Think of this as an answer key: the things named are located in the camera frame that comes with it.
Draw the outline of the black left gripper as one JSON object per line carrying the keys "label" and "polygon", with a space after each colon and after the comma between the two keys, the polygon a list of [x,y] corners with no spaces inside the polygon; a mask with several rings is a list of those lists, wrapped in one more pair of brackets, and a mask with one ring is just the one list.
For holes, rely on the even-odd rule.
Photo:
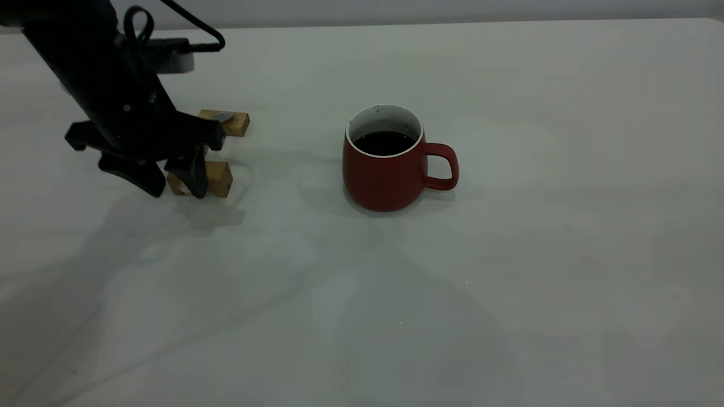
{"label": "black left gripper", "polygon": [[[204,147],[219,150],[226,137],[217,121],[178,111],[155,75],[67,73],[64,87],[89,118],[73,123],[65,139],[74,150],[103,152],[102,172],[155,198],[166,180],[174,195],[206,196]],[[163,159],[166,179],[152,162]]]}

